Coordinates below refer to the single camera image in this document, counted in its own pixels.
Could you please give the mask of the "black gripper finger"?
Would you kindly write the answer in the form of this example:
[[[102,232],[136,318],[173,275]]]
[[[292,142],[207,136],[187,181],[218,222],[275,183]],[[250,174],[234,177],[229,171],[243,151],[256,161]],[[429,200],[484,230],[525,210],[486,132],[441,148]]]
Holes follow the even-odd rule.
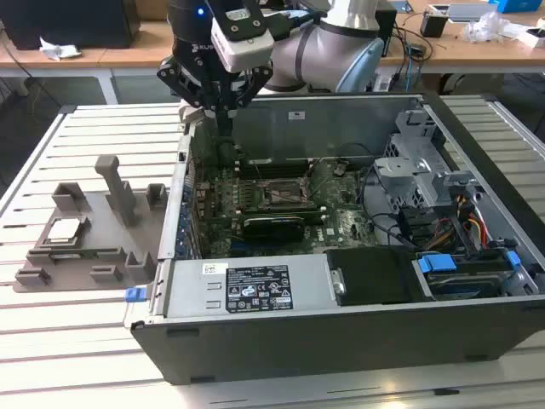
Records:
[[[192,107],[203,108],[207,117],[215,120],[218,136],[227,136],[227,110],[221,100],[223,70],[209,55],[189,55],[180,63],[174,55],[162,61],[158,78],[170,90]]]
[[[232,136],[232,124],[237,111],[247,107],[272,76],[272,62],[227,74],[227,84],[224,86],[224,136]]]

